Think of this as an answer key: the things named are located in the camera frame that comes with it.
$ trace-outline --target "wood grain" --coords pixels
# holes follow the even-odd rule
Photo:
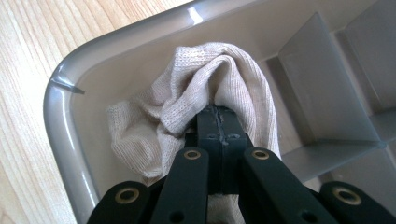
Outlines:
[[[56,65],[87,41],[189,0],[3,0],[0,223],[75,223],[44,127]]]

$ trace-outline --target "cloth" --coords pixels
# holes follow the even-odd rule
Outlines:
[[[264,74],[246,52],[225,43],[177,48],[147,90],[111,106],[112,149],[152,184],[168,174],[190,120],[209,104],[232,109],[253,145],[280,158],[276,111]],[[208,222],[243,223],[237,196],[210,196]]]

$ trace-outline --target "gray plastic bin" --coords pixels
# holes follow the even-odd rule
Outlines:
[[[270,82],[286,165],[318,189],[354,184],[396,215],[396,1],[196,1],[68,55],[45,97],[49,140],[78,222],[138,180],[113,155],[106,109],[144,90],[178,46],[228,42]]]

